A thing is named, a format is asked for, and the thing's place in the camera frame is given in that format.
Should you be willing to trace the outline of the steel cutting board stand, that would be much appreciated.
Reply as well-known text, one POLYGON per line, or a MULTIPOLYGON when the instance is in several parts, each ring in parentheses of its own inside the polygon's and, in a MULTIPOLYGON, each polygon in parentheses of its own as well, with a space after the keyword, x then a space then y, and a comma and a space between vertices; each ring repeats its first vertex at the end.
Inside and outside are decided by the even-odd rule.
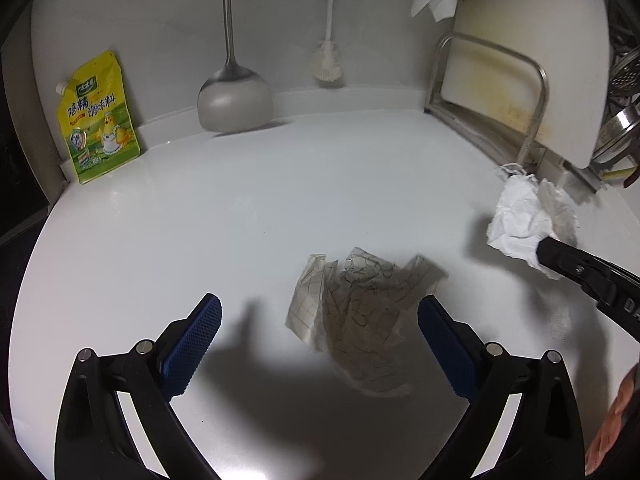
POLYGON ((601 74, 586 81, 559 63, 545 70, 530 56, 462 32, 440 38, 424 110, 498 165, 594 193, 588 169, 604 101, 601 74))

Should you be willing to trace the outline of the lined paper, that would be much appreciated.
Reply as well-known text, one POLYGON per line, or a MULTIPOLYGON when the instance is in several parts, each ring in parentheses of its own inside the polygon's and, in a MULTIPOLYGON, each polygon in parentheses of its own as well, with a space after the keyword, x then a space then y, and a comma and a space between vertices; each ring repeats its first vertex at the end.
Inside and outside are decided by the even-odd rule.
POLYGON ((417 254, 404 266, 356 247, 345 260, 311 255, 294 288, 285 326, 331 359, 349 387, 374 398, 406 396, 411 384, 397 347, 420 300, 448 278, 417 254))

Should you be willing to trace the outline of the white cutting board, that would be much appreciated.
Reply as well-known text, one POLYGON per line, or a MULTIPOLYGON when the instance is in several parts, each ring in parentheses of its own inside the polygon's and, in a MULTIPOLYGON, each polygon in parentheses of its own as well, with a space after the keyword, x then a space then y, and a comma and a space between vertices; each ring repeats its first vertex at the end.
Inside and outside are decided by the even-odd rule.
POLYGON ((540 81, 548 104, 536 140, 571 164, 590 162, 608 88, 604 0, 463 0, 442 82, 445 101, 524 133, 540 81))

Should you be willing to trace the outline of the steel spatula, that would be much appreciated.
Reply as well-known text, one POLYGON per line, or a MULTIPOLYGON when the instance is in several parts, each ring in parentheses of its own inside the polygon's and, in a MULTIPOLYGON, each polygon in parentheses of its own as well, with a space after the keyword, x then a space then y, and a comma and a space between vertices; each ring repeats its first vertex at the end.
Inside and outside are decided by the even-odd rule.
POLYGON ((198 92, 198 121, 206 131, 236 133, 262 128, 273 120, 273 98, 265 79, 235 57, 232 0, 222 0, 226 60, 198 92))

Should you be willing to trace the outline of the yellow seasoning pouch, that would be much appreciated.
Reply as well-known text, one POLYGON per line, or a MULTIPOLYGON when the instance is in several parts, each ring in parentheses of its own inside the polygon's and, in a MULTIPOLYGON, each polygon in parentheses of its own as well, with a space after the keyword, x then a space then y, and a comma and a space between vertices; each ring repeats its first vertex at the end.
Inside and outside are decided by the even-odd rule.
POLYGON ((88 183, 141 155, 122 68, 105 51, 56 87, 58 124, 76 177, 88 183))

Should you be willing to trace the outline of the steel steamer plate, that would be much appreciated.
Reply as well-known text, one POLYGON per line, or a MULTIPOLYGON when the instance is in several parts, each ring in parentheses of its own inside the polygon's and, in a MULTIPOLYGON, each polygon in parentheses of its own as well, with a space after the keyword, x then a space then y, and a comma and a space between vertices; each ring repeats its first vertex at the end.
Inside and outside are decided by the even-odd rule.
POLYGON ((624 54, 611 68, 608 91, 613 96, 634 96, 639 92, 639 47, 624 54))

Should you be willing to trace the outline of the white tissue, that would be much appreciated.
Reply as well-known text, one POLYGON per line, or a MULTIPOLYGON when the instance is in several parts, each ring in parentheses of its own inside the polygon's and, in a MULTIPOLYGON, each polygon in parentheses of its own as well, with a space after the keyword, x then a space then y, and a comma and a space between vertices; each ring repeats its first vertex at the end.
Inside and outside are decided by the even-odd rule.
POLYGON ((526 174, 515 162, 499 171, 504 187, 488 224, 487 245, 525 261, 550 280, 559 280, 560 274, 539 263, 536 249, 546 237, 577 246, 578 220, 570 196, 549 180, 526 174))

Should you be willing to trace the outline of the blue white bottle brush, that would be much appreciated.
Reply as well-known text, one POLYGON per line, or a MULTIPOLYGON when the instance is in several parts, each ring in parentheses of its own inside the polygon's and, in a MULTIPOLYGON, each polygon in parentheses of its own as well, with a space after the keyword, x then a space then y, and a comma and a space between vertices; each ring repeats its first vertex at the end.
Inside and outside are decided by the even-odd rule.
POLYGON ((326 0, 326 27, 324 37, 311 58, 311 73, 322 84, 334 84, 343 77, 340 56, 333 40, 335 0, 326 0))

